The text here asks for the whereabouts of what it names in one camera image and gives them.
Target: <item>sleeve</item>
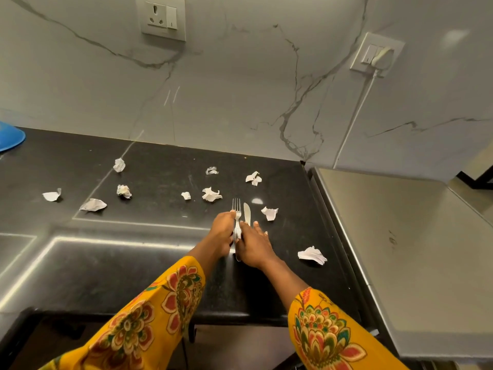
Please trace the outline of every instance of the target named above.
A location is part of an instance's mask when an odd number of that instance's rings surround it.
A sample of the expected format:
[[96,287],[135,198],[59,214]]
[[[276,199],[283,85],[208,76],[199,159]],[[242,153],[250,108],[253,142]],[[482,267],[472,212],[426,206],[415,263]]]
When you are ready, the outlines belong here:
[[293,300],[288,326],[296,353],[309,370],[407,369],[318,290],[307,288]]
[[40,370],[166,368],[205,287],[197,260],[185,256],[137,295],[83,347]]

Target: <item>silver fork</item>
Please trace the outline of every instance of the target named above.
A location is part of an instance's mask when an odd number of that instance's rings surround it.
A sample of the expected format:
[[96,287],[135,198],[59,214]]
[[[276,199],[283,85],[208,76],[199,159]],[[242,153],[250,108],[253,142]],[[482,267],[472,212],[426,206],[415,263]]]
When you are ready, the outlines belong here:
[[233,205],[231,206],[231,210],[236,211],[236,224],[235,224],[235,229],[233,231],[233,239],[235,246],[236,261],[239,261],[238,255],[236,254],[236,239],[238,239],[239,236],[241,236],[240,218],[242,217],[242,202],[240,201],[240,199],[238,198],[233,199]]

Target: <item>power cord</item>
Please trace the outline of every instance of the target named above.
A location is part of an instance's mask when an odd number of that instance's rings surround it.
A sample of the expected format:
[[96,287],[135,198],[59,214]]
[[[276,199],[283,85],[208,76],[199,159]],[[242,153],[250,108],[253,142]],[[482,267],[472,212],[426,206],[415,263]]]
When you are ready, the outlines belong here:
[[354,123],[359,116],[359,112],[361,111],[361,108],[363,107],[363,104],[365,103],[366,98],[368,97],[368,94],[370,93],[371,88],[373,87],[373,83],[375,79],[380,76],[380,73],[382,71],[387,70],[388,68],[391,67],[393,57],[394,57],[394,49],[390,47],[383,48],[376,56],[373,57],[370,63],[370,65],[375,69],[373,71],[373,77],[370,81],[370,84],[367,87],[364,85],[363,88],[361,89],[361,94],[365,91],[365,89],[366,92],[362,99],[360,95],[361,101],[359,101],[359,105],[356,104],[357,107],[356,111],[353,113],[353,116],[351,117],[351,121],[349,122],[349,127],[346,130],[346,134],[344,135],[343,142],[341,143],[341,146],[339,147],[339,150],[337,152],[336,158],[334,160],[334,166],[332,167],[333,169],[336,169],[337,167],[337,163],[339,161],[339,157],[341,156],[342,149],[344,148],[346,142],[348,141],[349,134],[351,133]]

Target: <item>butter knife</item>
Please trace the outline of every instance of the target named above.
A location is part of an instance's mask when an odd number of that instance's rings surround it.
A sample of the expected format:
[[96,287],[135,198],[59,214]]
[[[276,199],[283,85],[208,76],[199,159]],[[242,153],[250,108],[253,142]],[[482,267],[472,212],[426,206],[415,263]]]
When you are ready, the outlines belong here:
[[245,222],[250,226],[250,220],[251,220],[251,212],[250,212],[250,207],[246,202],[243,203],[243,210],[245,214]]

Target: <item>switch plate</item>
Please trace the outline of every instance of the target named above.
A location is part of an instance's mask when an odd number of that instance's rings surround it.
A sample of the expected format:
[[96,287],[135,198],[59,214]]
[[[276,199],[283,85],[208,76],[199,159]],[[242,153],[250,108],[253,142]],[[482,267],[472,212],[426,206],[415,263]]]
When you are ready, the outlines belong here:
[[136,4],[142,33],[186,41],[185,0],[136,0]]
[[[354,61],[351,64],[350,69],[360,71],[366,74],[373,74],[375,69],[369,63],[371,62],[373,57],[377,55],[378,52],[381,51],[384,47],[390,47],[394,49],[394,56],[392,58],[391,67],[388,68],[387,70],[383,70],[380,73],[379,77],[383,78],[391,70],[392,66],[395,63],[395,60],[402,52],[402,49],[404,48],[404,44],[405,43],[403,41],[394,40],[389,37],[367,32],[358,49],[358,52],[356,53],[356,56],[354,57]],[[368,59],[368,56],[370,56],[373,53],[373,48],[371,47],[371,45],[377,47],[377,49],[375,50],[375,54],[373,55],[373,57],[370,58],[370,61],[368,63],[365,63]]]

